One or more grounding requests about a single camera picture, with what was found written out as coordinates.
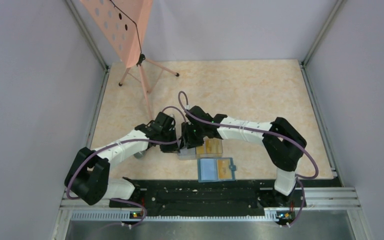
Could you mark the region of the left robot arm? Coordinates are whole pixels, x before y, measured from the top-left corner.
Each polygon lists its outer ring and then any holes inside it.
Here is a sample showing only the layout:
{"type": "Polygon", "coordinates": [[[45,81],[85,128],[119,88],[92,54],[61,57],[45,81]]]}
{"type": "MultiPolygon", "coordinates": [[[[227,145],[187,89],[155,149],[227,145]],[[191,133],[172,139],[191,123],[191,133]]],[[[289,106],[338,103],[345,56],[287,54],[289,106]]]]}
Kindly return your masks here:
{"type": "Polygon", "coordinates": [[[140,193],[128,179],[110,179],[110,172],[129,157],[159,146],[163,153],[177,153],[179,139],[174,117],[159,112],[149,123],[137,125],[127,135],[105,146],[81,148],[64,180],[70,200],[83,200],[92,206],[101,199],[120,199],[127,206],[140,202],[140,193]]]}

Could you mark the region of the blue leather card holder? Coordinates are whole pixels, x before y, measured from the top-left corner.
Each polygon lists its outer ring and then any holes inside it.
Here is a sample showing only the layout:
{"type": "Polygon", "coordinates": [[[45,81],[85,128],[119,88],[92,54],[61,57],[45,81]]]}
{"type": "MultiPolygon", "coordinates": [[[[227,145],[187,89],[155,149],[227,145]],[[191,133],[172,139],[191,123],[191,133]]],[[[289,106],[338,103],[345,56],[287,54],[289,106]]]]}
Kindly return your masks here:
{"type": "Polygon", "coordinates": [[[237,167],[232,157],[200,158],[197,160],[199,183],[235,181],[236,171],[237,167]]]}

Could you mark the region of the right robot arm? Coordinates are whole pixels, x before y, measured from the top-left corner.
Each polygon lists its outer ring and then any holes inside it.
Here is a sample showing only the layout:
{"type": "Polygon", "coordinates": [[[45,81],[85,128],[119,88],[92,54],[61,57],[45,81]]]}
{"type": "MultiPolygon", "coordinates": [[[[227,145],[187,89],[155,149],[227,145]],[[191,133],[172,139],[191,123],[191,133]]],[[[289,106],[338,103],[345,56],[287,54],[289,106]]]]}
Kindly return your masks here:
{"type": "Polygon", "coordinates": [[[287,206],[294,198],[296,169],[299,160],[307,155],[307,142],[283,117],[272,122],[253,122],[229,117],[226,114],[211,116],[199,106],[184,109],[186,117],[200,138],[238,140],[264,146],[276,166],[273,200],[287,206]]]}

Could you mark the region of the gold credit card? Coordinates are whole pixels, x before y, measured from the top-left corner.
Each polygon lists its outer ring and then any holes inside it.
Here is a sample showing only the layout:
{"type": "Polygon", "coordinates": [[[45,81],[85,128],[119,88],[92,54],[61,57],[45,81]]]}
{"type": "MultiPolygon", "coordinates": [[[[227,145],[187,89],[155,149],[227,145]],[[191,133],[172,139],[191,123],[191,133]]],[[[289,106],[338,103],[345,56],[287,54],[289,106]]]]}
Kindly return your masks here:
{"type": "Polygon", "coordinates": [[[231,159],[223,158],[216,161],[217,177],[219,180],[232,180],[234,178],[231,170],[231,159]]]}
{"type": "Polygon", "coordinates": [[[221,157],[223,155],[222,140],[217,138],[205,139],[202,146],[195,148],[195,152],[200,158],[204,156],[221,157]]]}

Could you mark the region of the clear plastic card box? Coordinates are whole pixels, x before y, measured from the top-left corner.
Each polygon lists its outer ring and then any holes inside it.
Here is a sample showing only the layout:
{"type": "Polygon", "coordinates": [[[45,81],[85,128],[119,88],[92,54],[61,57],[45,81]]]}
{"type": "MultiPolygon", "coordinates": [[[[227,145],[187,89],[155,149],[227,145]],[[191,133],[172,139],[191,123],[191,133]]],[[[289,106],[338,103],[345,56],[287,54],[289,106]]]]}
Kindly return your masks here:
{"type": "Polygon", "coordinates": [[[205,138],[204,144],[193,148],[183,148],[177,154],[179,160],[197,160],[202,158],[221,158],[223,144],[221,139],[205,138]]]}

